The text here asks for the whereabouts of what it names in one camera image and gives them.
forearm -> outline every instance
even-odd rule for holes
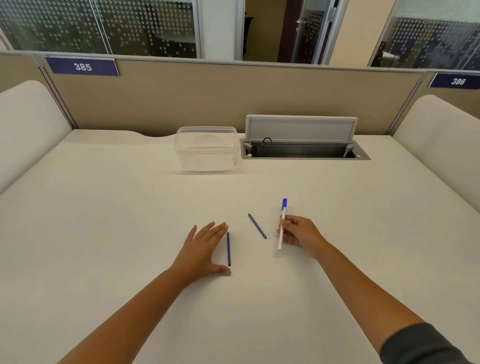
[[[327,241],[319,245],[315,258],[377,353],[391,335],[423,322]]]
[[[132,363],[185,287],[180,275],[166,270],[97,327],[60,363]]]

blue straw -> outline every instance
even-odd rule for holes
[[[262,231],[262,229],[260,228],[260,226],[258,226],[258,224],[256,223],[256,221],[253,219],[253,217],[248,214],[248,217],[250,218],[250,220],[252,220],[252,222],[255,224],[255,226],[257,227],[258,231],[261,233],[261,235],[266,239],[267,236],[264,234],[264,232]]]
[[[228,254],[228,266],[231,265],[230,262],[230,233],[227,232],[227,254]]]

left hand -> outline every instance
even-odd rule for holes
[[[214,225],[212,221],[196,235],[197,226],[194,225],[169,269],[180,274],[185,279],[186,285],[213,274],[232,273],[227,266],[212,263],[213,251],[228,230],[228,225],[224,222],[213,227]]]

white pen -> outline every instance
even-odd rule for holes
[[[287,212],[287,199],[284,198],[282,202],[282,220],[285,220],[285,213]],[[280,237],[278,238],[278,250],[282,250],[283,242],[283,226],[280,225]]]

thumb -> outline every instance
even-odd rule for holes
[[[211,272],[212,274],[224,274],[227,276],[232,274],[232,271],[229,267],[223,266],[221,264],[212,264]]]
[[[286,221],[286,220],[281,220],[280,224],[283,226],[284,229],[288,230],[293,235],[297,234],[297,232],[298,232],[298,226],[297,225],[294,225],[290,221]]]

